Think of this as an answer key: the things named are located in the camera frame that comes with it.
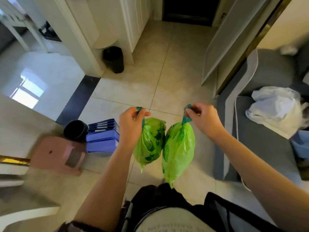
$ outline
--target dark floor border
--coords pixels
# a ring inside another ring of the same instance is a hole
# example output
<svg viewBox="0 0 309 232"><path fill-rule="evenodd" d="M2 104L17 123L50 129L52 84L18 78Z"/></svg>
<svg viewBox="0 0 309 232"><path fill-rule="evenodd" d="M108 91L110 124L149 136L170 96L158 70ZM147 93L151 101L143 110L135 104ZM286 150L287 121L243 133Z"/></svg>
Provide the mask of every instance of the dark floor border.
<svg viewBox="0 0 309 232"><path fill-rule="evenodd" d="M78 120L100 78L85 75L56 122L65 127L69 122Z"/></svg>

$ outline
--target tile floor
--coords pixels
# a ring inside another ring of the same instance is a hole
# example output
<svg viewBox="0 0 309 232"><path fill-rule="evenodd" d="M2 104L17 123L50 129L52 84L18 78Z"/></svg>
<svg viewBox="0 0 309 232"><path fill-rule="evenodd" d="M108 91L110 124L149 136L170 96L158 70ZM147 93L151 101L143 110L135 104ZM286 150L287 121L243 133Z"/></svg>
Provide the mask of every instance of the tile floor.
<svg viewBox="0 0 309 232"><path fill-rule="evenodd" d="M50 42L45 53L29 31L23 38L31 51L16 41L0 55L0 93L56 121L85 74Z"/></svg>
<svg viewBox="0 0 309 232"><path fill-rule="evenodd" d="M195 101L213 103L212 85L201 86L203 53L215 29L210 27L149 21L133 52L135 65L126 66L121 74L107 71L80 115L80 120L93 123L109 118L117 121L130 106L143 106L152 117L165 120L167 128L182 120L183 107ZM192 124L195 156L174 186L191 204L204 201L212 191L234 203L269 219L255 197L242 186L213 178L214 144ZM51 174L30 169L26 187L61 205L54 216L20 222L14 231L53 231L61 222L73 218L91 187L104 171L108 158L87 159L80 177ZM163 180L161 158L140 172L131 159L125 197L132 199L145 185L158 185Z"/></svg>

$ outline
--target hand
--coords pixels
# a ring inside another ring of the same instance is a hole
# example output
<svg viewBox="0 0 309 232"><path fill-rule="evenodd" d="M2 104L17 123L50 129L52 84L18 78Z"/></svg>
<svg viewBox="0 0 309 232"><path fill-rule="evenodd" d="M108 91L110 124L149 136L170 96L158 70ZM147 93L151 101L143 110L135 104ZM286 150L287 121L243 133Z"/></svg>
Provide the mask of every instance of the hand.
<svg viewBox="0 0 309 232"><path fill-rule="evenodd" d="M142 130L142 121L145 116L150 116L150 112L146 112L143 108L137 115L136 107L130 107L120 115L119 128L119 146L133 151L137 144Z"/></svg>
<svg viewBox="0 0 309 232"><path fill-rule="evenodd" d="M185 116L190 117L199 130L209 138L214 139L222 131L225 131L217 109L213 105L196 102L192 104L192 109L187 108Z"/></svg>

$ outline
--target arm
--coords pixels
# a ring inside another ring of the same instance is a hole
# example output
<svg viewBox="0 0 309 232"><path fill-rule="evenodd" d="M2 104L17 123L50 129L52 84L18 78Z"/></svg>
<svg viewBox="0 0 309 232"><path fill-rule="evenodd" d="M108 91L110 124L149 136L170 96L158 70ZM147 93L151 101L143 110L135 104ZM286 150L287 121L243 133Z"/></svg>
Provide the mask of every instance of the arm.
<svg viewBox="0 0 309 232"><path fill-rule="evenodd" d="M226 154L276 225L286 231L308 231L309 194L230 135L213 106L198 102L193 107L200 115L191 109L186 115Z"/></svg>
<svg viewBox="0 0 309 232"><path fill-rule="evenodd" d="M143 108L136 117L136 108L131 107L120 116L119 145L111 156L105 172L99 178L74 220L101 230L115 230L129 172L133 149L142 130L142 120L150 116Z"/></svg>

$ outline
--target gray sofa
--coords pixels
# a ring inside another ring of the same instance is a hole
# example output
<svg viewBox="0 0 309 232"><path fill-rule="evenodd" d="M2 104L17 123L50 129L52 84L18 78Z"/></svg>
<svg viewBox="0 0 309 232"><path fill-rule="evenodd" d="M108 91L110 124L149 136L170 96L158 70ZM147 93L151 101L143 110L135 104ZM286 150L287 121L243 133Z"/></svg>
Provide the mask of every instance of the gray sofa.
<svg viewBox="0 0 309 232"><path fill-rule="evenodd" d="M290 87L308 98L309 86L302 77L309 66L309 44L299 53L283 56L278 51L256 49L219 95L217 110L224 127L257 156L297 185L301 177L290 141L249 120L245 111L254 103L253 90L264 86ZM214 176L218 180L241 182L225 154L216 147Z"/></svg>

